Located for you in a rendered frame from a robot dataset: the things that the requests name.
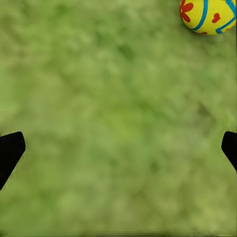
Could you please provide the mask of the easter egg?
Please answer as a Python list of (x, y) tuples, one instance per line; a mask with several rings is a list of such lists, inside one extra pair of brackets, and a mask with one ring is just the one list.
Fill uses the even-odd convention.
[(193, 31), (217, 35), (237, 23), (237, 0), (182, 0), (179, 12)]

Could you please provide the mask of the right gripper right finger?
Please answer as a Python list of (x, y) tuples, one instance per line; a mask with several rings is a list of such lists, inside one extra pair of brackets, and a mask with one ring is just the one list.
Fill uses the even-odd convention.
[(221, 149), (237, 171), (237, 133), (226, 131)]

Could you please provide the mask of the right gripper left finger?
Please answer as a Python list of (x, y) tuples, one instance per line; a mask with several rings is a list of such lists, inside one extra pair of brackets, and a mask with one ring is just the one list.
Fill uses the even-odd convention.
[(25, 150), (21, 131), (0, 137), (0, 191)]

